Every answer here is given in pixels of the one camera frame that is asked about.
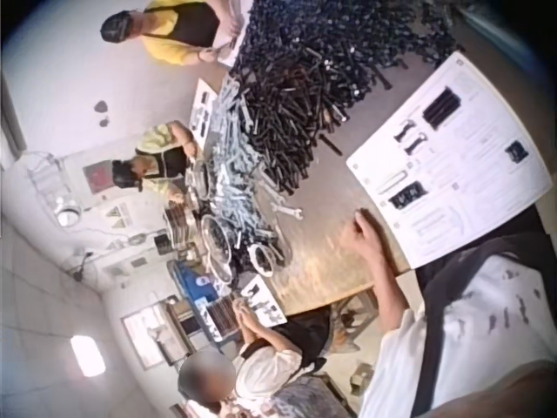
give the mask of dark hair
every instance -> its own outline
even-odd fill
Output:
[[[204,376],[201,370],[195,364],[182,364],[180,373],[178,374],[178,392],[186,399],[197,402],[202,407],[209,409],[215,415],[218,415],[222,408],[220,402],[207,401],[203,393]]]
[[[133,17],[128,10],[110,16],[101,26],[101,37],[106,42],[119,44],[130,37],[133,28]]]
[[[112,161],[112,183],[117,185],[121,189],[127,189],[130,187],[137,187],[141,192],[143,186],[141,179],[138,175],[131,169],[131,161],[125,160],[121,161],[115,159]]]

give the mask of white t-shirt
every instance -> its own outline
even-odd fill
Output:
[[[241,356],[237,357],[233,362],[236,368],[236,395],[250,401],[268,398],[288,381],[305,373],[305,369],[299,369],[301,362],[300,354],[292,350],[277,352],[273,347],[260,348],[246,361]]]
[[[445,310],[433,408],[484,390],[530,361],[557,361],[557,331],[539,272],[490,257]],[[409,417],[424,353],[423,305],[383,337],[360,418]]]

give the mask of tabletop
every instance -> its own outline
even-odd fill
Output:
[[[514,108],[544,154],[551,144],[552,112],[545,107],[542,109],[540,100],[534,99],[538,92],[534,93],[522,74],[470,29],[455,28],[455,36],[466,47],[466,55]],[[292,248],[292,262],[266,282],[286,315],[322,307],[372,286],[373,280],[365,264],[339,246],[341,228],[358,208],[367,209],[383,228],[395,273],[409,269],[379,210],[346,166],[348,157],[434,72],[431,65],[413,54],[407,54],[404,60],[409,70],[398,67],[383,71],[393,85],[390,91],[378,84],[364,100],[348,110],[350,120],[333,135],[328,135],[343,156],[337,156],[322,143],[314,150],[309,179],[300,182],[300,188],[286,203],[302,208],[304,219],[298,221],[288,215],[278,215],[278,224]],[[527,105],[532,103],[535,109]],[[554,153],[544,157],[553,171]],[[262,206],[265,213],[274,216],[265,204]]]

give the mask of black apron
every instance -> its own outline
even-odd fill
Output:
[[[144,34],[144,37],[171,39],[182,44],[211,48],[215,40],[220,21],[215,10],[207,3],[182,3],[176,6],[154,7],[144,13],[173,10],[178,14],[174,29],[168,35]]]
[[[411,417],[423,415],[432,407],[445,339],[445,308],[460,299],[472,278],[486,260],[494,255],[508,257],[540,272],[547,303],[557,327],[557,259],[551,240],[545,233],[522,233],[492,239],[462,253],[460,257],[453,257],[427,285],[424,292],[427,332]]]
[[[302,352],[302,362],[299,369],[294,372],[292,376],[299,370],[308,367],[319,358],[319,354],[323,351],[323,348],[325,348],[325,344],[329,338],[330,325],[331,307],[326,306],[293,315],[288,318],[288,322],[285,324],[277,325],[272,328],[274,331],[286,337]],[[241,357],[247,360],[259,349],[269,347],[270,345],[269,341],[258,338],[244,350]]]
[[[136,154],[154,157],[157,160],[158,173],[147,174],[144,177],[145,179],[175,179],[180,175],[185,175],[185,171],[190,165],[182,146],[175,146],[170,150],[156,153],[136,149]]]

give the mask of yellow shirt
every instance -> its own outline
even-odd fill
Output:
[[[153,0],[147,6],[147,9],[155,7],[171,7],[184,3],[202,3],[204,0]],[[159,26],[151,33],[152,35],[168,35],[174,29],[178,20],[178,13],[174,10],[155,11],[153,14],[157,17]],[[172,39],[161,39],[157,37],[141,37],[145,48],[156,59],[166,61],[170,64],[188,65],[197,60],[198,48],[188,44],[183,44]]]
[[[141,141],[136,147],[139,151],[148,154],[157,154],[181,146],[168,124],[153,126],[150,130],[143,134]],[[203,150],[198,147],[198,155],[195,159],[202,158]],[[143,179],[144,189],[151,190],[155,193],[167,195],[168,191],[173,187],[169,179]]]

